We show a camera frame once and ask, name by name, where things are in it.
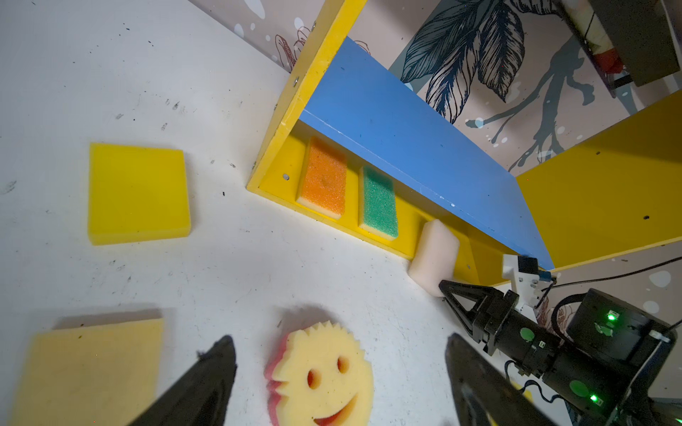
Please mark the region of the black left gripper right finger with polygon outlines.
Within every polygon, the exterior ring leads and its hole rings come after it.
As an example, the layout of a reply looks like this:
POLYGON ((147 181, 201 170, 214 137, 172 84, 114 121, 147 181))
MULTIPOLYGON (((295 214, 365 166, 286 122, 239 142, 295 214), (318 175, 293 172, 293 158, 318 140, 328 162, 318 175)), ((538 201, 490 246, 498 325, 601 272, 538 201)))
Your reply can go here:
POLYGON ((461 425, 553 424, 458 333, 448 339, 445 361, 461 425))

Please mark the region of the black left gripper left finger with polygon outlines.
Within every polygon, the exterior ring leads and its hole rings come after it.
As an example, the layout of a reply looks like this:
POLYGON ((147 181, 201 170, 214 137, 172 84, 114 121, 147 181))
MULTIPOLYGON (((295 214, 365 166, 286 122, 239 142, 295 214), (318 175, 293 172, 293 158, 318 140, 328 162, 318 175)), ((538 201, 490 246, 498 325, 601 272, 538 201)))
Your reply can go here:
POLYGON ((133 425, 223 425, 236 379, 230 335, 218 340, 133 425))

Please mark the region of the orange scrub sponge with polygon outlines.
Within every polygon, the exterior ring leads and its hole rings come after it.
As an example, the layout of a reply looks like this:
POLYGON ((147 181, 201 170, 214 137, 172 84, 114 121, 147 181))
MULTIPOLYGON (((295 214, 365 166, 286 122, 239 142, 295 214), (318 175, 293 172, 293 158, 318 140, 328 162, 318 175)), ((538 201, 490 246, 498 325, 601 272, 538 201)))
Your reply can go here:
POLYGON ((298 204, 332 219, 346 212, 346 155, 312 137, 298 184, 298 204))

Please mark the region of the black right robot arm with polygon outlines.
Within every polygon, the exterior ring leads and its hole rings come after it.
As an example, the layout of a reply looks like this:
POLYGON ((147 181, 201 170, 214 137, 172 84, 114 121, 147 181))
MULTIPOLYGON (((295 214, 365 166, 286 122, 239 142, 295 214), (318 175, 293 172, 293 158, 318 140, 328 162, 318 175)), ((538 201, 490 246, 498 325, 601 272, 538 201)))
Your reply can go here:
POLYGON ((648 391, 677 342, 673 325, 597 289, 567 296, 577 305, 566 328, 558 311, 544 328, 515 308, 518 294, 444 280, 445 300, 486 353, 504 353, 527 385, 542 380, 581 425, 679 425, 648 391))

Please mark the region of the green scrub sponge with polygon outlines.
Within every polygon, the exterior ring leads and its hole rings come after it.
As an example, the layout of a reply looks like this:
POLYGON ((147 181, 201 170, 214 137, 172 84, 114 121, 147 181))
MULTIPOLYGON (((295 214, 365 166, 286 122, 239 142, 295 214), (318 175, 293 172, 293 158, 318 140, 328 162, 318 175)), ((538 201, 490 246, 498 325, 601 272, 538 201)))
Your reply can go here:
POLYGON ((360 193, 359 227, 387 241, 395 240, 399 227, 392 179, 363 166, 360 193))

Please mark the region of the pale yellow sponge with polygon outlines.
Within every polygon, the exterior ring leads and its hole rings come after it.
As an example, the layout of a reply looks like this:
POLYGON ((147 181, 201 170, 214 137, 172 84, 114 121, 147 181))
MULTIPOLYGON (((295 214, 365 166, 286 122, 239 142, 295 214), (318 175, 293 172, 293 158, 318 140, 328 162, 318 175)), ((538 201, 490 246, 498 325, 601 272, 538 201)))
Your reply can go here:
POLYGON ((15 394, 12 425, 127 425, 156 397, 163 320, 37 335, 15 394))

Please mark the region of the yellow shelf with coloured boards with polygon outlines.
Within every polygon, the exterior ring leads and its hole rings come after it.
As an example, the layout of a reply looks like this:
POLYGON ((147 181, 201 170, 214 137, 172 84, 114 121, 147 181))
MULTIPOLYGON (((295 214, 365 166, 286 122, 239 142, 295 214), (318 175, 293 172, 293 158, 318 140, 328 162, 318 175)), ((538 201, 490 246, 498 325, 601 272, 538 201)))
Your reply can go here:
POLYGON ((360 227, 358 189, 346 192, 351 212, 317 220, 410 259, 427 210, 439 207, 469 247, 456 272, 479 285, 495 284, 490 269, 505 251, 561 270, 680 241, 681 141, 669 124, 680 95, 513 177, 350 39, 363 7, 323 5, 275 108, 252 193, 312 216, 297 199, 311 130, 417 195, 399 203, 394 239, 360 227))

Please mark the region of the small yellow square sponge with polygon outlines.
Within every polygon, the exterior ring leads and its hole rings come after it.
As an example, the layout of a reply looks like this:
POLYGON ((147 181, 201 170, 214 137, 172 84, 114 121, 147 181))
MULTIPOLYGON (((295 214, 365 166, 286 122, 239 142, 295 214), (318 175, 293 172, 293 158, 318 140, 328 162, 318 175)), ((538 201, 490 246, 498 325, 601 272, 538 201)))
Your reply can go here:
POLYGON ((184 238, 191 228, 181 150, 90 145, 87 233, 92 245, 184 238))

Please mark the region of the smiley face sponge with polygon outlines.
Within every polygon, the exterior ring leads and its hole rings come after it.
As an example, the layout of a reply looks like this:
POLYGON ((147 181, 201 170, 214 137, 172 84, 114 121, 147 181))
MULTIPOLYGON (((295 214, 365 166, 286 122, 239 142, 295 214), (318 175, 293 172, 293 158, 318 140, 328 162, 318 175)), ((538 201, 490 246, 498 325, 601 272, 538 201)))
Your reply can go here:
POLYGON ((265 373, 273 425, 367 425, 374 377, 365 351, 338 323, 286 335, 265 373))

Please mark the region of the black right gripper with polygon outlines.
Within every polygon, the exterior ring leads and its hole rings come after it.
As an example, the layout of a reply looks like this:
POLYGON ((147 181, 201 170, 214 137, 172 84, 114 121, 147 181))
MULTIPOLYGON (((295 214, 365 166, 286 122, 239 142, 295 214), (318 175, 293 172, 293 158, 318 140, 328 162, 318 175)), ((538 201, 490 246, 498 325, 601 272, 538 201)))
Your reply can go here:
POLYGON ((515 309, 519 296, 495 288, 442 280, 446 302, 485 351, 504 353, 520 372, 535 376, 579 410, 613 408, 613 375, 515 309))

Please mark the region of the light pink sponge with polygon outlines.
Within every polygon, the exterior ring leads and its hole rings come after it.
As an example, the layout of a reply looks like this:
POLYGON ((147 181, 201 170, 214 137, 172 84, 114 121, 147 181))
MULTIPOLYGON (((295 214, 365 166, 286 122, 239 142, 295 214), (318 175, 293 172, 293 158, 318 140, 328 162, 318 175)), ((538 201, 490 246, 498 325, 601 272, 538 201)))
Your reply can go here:
POLYGON ((459 248, 460 240, 444 223, 438 219, 426 223, 408 276, 430 296, 443 297, 440 283, 452 280, 459 248))

